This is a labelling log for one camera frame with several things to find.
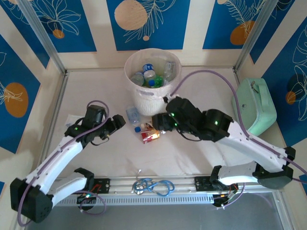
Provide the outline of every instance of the bag handle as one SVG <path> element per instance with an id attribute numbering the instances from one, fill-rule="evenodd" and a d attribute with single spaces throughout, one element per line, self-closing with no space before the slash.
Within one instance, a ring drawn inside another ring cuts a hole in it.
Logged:
<path id="1" fill-rule="evenodd" d="M 261 106 L 263 111 L 269 109 L 269 94 L 266 84 L 258 84 L 260 99 L 261 99 Z"/>

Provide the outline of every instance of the plastic bottle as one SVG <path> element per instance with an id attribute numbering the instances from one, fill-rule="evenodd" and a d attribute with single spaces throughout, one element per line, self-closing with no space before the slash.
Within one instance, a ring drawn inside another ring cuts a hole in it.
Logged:
<path id="1" fill-rule="evenodd" d="M 145 81 L 149 81 L 150 79 L 155 78 L 155 71 L 152 64 L 143 65 L 143 76 Z"/>
<path id="2" fill-rule="evenodd" d="M 144 85 L 144 83 L 145 83 L 145 79 L 144 79 L 144 76 L 143 76 L 142 72 L 137 72 L 137 73 L 135 73 L 135 74 L 130 78 L 130 80 L 131 80 L 134 84 L 136 84 L 136 85 L 138 85 L 138 86 L 142 86 L 142 85 Z"/>
<path id="3" fill-rule="evenodd" d="M 163 77 L 156 74 L 155 79 L 150 79 L 148 84 L 150 88 L 160 88 L 163 85 L 163 82 Z"/>
<path id="4" fill-rule="evenodd" d="M 171 82 L 176 73 L 176 64 L 173 61 L 168 61 L 165 63 L 164 66 L 164 74 L 163 74 L 163 85 L 167 85 L 169 82 Z"/>
<path id="5" fill-rule="evenodd" d="M 145 131 L 145 130 L 148 130 L 148 129 L 150 129 L 150 128 L 154 128 L 154 127 L 153 127 L 153 122 L 152 122 L 152 121 L 147 121 L 147 122 L 145 122 L 145 123 L 140 124 L 138 127 L 135 127 L 135 128 L 134 128 L 134 131 L 135 131 L 136 133 L 139 133 L 139 132 L 141 132 L 141 131 Z"/>
<path id="6" fill-rule="evenodd" d="M 138 110 L 135 107 L 129 106 L 126 110 L 128 120 L 131 124 L 140 123 L 141 117 Z"/>

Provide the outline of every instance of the green bottle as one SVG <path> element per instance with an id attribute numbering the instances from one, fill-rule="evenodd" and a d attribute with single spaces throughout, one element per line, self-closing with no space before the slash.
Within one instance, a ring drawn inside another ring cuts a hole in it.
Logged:
<path id="1" fill-rule="evenodd" d="M 163 77 L 156 75 L 155 79 L 151 79 L 148 81 L 150 88 L 160 88 L 163 84 Z"/>

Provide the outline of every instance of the water bottle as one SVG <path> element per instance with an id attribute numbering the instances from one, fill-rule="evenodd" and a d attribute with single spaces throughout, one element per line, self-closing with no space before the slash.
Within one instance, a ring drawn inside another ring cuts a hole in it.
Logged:
<path id="1" fill-rule="evenodd" d="M 163 85 L 167 85 L 169 82 L 171 82 L 175 77 L 175 68 L 176 64 L 173 61 L 168 61 L 165 63 L 164 66 L 164 74 L 163 74 Z"/>
<path id="2" fill-rule="evenodd" d="M 126 110 L 126 113 L 127 113 L 128 120 L 130 121 L 131 124 L 136 124 L 141 121 L 140 114 L 135 107 L 129 106 Z"/>
<path id="3" fill-rule="evenodd" d="M 152 64 L 143 65 L 143 75 L 146 81 L 155 77 L 155 71 Z"/>
<path id="4" fill-rule="evenodd" d="M 141 72 L 135 73 L 130 80 L 138 86 L 142 86 L 145 83 L 144 76 Z"/>

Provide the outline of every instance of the trash can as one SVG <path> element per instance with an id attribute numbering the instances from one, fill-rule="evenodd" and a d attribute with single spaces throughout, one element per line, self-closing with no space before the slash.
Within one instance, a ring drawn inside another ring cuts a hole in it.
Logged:
<path id="1" fill-rule="evenodd" d="M 144 88 L 130 81 L 130 78 L 143 65 L 150 63 L 158 75 L 163 75 L 165 63 L 173 61 L 176 64 L 175 78 L 166 86 L 157 89 Z M 171 93 L 181 80 L 181 63 L 176 55 L 162 49 L 143 49 L 131 55 L 125 63 L 124 77 L 128 89 L 131 91 L 133 102 L 139 113 L 144 116 L 153 116 L 165 111 L 166 104 L 163 97 Z"/>

